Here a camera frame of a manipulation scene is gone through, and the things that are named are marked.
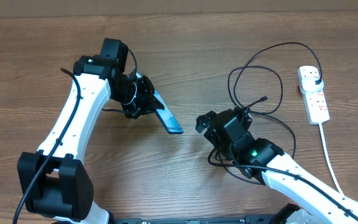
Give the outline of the blue smartphone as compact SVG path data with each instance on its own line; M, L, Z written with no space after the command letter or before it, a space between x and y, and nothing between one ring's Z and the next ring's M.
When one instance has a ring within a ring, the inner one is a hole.
M174 117L173 113L170 111L169 107L164 102L163 98L161 99L165 109L163 111L155 111L157 118L162 123L168 134L183 134L184 131L180 126L179 122Z

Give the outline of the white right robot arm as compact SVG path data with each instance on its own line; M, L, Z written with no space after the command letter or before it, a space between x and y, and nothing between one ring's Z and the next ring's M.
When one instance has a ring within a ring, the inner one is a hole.
M341 195L295 162L272 141L254 138L252 117L246 109L210 111L196 119L196 130L213 145L208 162L235 167L288 198L314 223L358 223L358 202Z

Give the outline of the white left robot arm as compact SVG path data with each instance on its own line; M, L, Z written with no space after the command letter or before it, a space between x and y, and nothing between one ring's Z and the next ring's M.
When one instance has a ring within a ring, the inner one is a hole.
M125 73L132 50L121 40L106 38L99 54L84 55L68 72L72 86L67 101L47 138L17 162L22 209L57 223L113 223L110 211L94 201L94 185L85 169L86 148L106 103L120 104L118 112L137 119L155 114L170 134L182 133L160 93L138 69Z

